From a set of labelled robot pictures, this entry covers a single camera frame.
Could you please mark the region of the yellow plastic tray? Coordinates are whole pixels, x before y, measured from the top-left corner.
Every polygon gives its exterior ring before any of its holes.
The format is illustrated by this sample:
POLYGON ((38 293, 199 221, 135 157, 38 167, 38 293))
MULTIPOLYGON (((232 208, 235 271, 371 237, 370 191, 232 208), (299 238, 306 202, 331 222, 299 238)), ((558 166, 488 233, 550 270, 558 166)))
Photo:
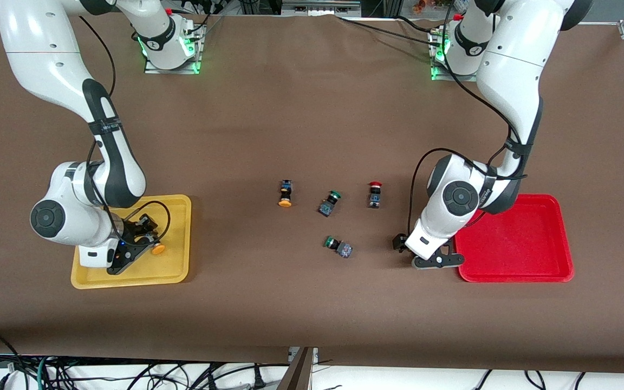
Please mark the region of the yellow plastic tray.
POLYGON ((158 224, 158 234, 165 250, 159 255, 146 253, 119 275, 106 269, 79 265, 79 251, 74 253, 71 283, 76 289, 103 289, 171 284, 183 281, 189 272, 192 202, 181 194, 142 197, 129 209, 111 209, 119 217, 138 220, 147 214, 158 224))

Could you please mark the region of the green push button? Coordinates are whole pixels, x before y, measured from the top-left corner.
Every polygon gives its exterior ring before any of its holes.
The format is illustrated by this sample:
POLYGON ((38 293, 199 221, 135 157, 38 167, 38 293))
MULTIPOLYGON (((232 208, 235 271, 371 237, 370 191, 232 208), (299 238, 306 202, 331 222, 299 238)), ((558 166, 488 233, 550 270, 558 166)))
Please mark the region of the green push button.
POLYGON ((327 249, 334 251, 337 255, 339 255, 342 258, 349 258, 353 251, 352 246, 332 236, 327 237, 327 239, 324 242, 324 246, 327 247, 327 249))
POLYGON ((330 191, 327 197, 320 203, 318 212, 325 217, 329 217, 341 198, 342 196, 338 192, 330 191))

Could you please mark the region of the red plastic tray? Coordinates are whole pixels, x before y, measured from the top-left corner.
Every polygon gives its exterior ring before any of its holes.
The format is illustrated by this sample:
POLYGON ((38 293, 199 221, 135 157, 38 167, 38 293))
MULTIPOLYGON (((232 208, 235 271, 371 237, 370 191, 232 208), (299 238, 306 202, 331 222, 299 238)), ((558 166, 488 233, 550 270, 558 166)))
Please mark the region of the red plastic tray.
POLYGON ((561 207, 546 193, 518 195, 510 210, 485 214, 454 242, 467 282, 569 282, 575 274, 561 207))

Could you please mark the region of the brown table cover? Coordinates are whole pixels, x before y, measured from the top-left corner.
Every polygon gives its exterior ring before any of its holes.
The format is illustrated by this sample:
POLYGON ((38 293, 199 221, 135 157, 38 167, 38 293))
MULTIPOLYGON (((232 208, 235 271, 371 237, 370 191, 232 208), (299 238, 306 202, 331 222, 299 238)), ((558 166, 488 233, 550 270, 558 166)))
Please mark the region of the brown table cover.
POLYGON ((472 283, 392 250, 429 149, 484 161, 506 125, 425 45, 324 17, 226 17, 198 75, 144 74, 119 14, 91 17, 117 67, 112 96, 151 195, 193 203, 178 284, 78 290, 74 249, 29 214, 84 120, 26 92, 0 39, 0 336, 22 354, 335 365, 624 372, 624 40, 614 25, 560 34, 524 193, 562 208, 575 275, 472 283), (292 180, 292 207, 280 183, 292 180), (381 182, 379 209, 367 207, 381 182), (325 217, 330 191, 342 198, 325 217), (353 247, 327 249, 328 236, 353 247))

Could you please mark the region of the brown table support beam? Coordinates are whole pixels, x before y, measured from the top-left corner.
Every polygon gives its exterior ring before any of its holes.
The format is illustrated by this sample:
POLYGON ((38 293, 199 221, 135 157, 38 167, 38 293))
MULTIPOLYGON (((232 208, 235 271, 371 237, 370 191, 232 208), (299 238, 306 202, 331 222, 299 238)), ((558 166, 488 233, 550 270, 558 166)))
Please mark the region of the brown table support beam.
POLYGON ((319 349, 315 347, 290 347, 292 358, 276 390, 310 390, 312 368, 319 362, 319 349))

